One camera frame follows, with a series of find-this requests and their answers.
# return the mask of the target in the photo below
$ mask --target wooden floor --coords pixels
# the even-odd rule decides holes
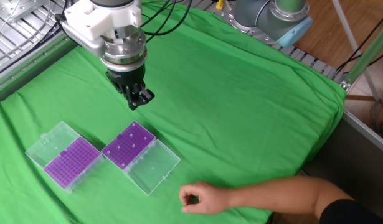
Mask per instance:
[[[337,68],[346,61],[354,52],[346,36],[342,24],[339,21],[331,0],[308,0],[310,16],[313,18],[313,26],[308,33],[296,44],[301,50],[308,52],[316,58]],[[359,45],[383,17],[383,0],[340,0],[342,9],[351,26],[351,30]],[[375,36],[362,48],[364,52]],[[349,71],[353,63],[344,71]],[[383,101],[383,59],[369,67],[374,85]],[[345,102],[345,108],[363,123],[373,128],[370,108],[372,101],[367,100],[372,96],[366,78],[360,77],[353,84]],[[379,120],[383,120],[383,109],[380,110]],[[273,224],[318,224],[314,215],[284,215],[274,214]]]

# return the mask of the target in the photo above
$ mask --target green pole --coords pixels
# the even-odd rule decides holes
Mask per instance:
[[[279,10],[287,13],[301,11],[306,4],[306,0],[276,0]]]
[[[368,65],[375,59],[379,52],[383,49],[383,29],[378,34],[376,39],[368,47],[368,49],[363,53],[361,58],[353,66],[352,70],[348,73],[344,79],[349,84],[353,84],[354,81],[359,78],[361,73],[368,67]]]

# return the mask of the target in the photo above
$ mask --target purple tip rack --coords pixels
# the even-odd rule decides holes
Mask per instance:
[[[100,152],[84,138],[79,137],[62,151],[44,170],[63,189],[73,183],[99,157]]]
[[[154,140],[155,136],[137,122],[133,122],[107,145],[102,153],[124,170]]]

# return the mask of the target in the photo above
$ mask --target green cloth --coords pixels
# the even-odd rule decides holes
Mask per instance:
[[[148,5],[149,16],[160,6]],[[335,82],[211,13],[191,10],[148,50],[144,80],[156,97],[136,111],[80,47],[0,103],[0,224],[265,223],[271,212],[254,208],[183,214],[179,188],[295,175],[341,119],[345,91]],[[149,197],[110,161],[68,194],[25,155],[60,121],[101,150],[134,120],[181,158]]]

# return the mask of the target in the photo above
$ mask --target pipette tip box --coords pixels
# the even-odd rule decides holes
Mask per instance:
[[[180,158],[136,121],[102,150],[146,195],[169,175]]]
[[[69,193],[104,161],[100,151],[64,122],[43,135],[26,155]]]

